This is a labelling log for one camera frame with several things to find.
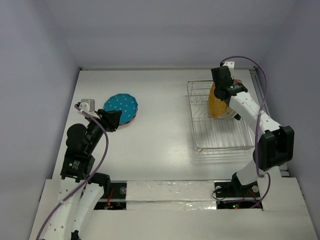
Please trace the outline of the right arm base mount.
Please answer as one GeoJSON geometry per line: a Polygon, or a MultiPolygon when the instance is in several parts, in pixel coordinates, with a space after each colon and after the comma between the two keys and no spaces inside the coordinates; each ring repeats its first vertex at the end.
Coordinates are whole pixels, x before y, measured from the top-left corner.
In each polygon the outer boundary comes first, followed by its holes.
{"type": "Polygon", "coordinates": [[[216,181],[211,194],[216,201],[218,210],[238,210],[238,209],[262,209],[258,183],[254,182],[249,187],[236,190],[230,181],[216,181]]]}

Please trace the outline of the pink dotted plate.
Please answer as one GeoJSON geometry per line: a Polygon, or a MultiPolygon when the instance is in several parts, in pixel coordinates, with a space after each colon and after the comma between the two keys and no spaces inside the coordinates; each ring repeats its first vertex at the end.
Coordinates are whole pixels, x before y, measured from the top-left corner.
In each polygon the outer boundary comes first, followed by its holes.
{"type": "Polygon", "coordinates": [[[129,124],[130,122],[132,122],[135,118],[136,118],[136,116],[134,116],[132,119],[128,120],[127,122],[119,123],[119,126],[127,125],[127,124],[129,124]]]}

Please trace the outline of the yellow dotted plate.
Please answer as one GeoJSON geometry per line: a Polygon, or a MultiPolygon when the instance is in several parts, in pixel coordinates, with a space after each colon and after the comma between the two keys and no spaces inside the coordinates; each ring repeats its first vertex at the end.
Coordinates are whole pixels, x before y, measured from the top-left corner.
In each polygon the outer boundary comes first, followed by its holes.
{"type": "Polygon", "coordinates": [[[209,96],[208,96],[208,109],[209,109],[209,113],[213,118],[221,118],[226,109],[227,109],[227,105],[224,101],[218,99],[215,96],[215,84],[213,83],[211,88],[210,88],[210,92],[209,92],[209,96]]]}

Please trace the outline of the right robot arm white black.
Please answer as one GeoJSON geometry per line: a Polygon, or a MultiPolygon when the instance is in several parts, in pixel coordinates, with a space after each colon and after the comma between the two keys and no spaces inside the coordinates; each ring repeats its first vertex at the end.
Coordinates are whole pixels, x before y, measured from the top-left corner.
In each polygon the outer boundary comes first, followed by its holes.
{"type": "Polygon", "coordinates": [[[252,160],[232,175],[230,190],[242,196],[268,170],[283,165],[293,158],[295,132],[273,120],[254,101],[242,83],[235,83],[232,67],[222,65],[211,69],[215,85],[214,96],[234,110],[254,131],[255,143],[252,160]]]}

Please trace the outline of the blue dotted plate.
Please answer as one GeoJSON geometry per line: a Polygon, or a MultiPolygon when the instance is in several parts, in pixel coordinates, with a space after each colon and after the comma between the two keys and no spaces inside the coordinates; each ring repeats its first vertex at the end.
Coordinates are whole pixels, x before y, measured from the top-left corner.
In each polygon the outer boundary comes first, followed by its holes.
{"type": "Polygon", "coordinates": [[[103,110],[121,111],[119,124],[124,125],[131,122],[138,112],[138,102],[136,98],[128,93],[118,93],[111,96],[103,105],[103,110]]]}

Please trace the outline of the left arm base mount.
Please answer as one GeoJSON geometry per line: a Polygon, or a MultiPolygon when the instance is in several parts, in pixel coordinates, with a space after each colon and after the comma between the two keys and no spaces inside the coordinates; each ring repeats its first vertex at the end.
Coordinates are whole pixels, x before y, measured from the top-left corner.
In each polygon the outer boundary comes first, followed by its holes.
{"type": "Polygon", "coordinates": [[[127,182],[112,181],[110,191],[96,203],[94,210],[125,210],[127,208],[127,182]]]}

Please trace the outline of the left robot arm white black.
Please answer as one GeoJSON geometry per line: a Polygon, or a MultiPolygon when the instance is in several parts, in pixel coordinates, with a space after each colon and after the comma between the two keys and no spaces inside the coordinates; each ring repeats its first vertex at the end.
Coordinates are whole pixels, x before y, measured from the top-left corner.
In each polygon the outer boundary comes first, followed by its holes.
{"type": "Polygon", "coordinates": [[[100,198],[111,194],[110,176],[94,167],[93,151],[101,137],[120,125],[120,110],[95,113],[76,108],[88,120],[67,130],[66,152],[62,163],[56,206],[42,224],[38,240],[79,240],[100,198]]]}

